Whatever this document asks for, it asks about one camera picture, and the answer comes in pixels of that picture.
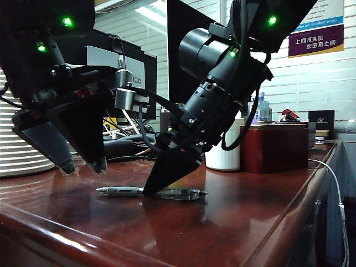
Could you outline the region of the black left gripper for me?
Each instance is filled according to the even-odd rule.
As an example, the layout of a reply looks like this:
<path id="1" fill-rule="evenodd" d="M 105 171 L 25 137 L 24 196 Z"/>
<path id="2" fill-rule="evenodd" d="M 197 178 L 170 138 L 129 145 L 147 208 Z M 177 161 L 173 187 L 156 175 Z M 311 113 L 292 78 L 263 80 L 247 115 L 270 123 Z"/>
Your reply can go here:
<path id="1" fill-rule="evenodd" d="M 113 67 L 96 65 L 6 65 L 6 85 L 22 103 L 12 117 L 12 131 L 65 174 L 75 171 L 67 141 L 92 170 L 106 171 L 102 120 L 115 73 Z"/>

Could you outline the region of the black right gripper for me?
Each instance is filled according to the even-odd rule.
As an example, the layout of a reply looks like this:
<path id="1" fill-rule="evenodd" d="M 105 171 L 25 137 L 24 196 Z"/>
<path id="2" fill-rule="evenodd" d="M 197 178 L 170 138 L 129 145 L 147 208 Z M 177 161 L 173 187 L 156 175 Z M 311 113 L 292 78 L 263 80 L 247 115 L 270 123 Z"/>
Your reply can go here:
<path id="1" fill-rule="evenodd" d="M 156 136 L 160 153 L 144 186 L 145 196 L 195 171 L 203 153 L 220 142 L 243 106 L 239 95 L 222 88 L 197 88 L 182 107 L 164 98 L 159 103 L 172 113 L 172 130 Z"/>

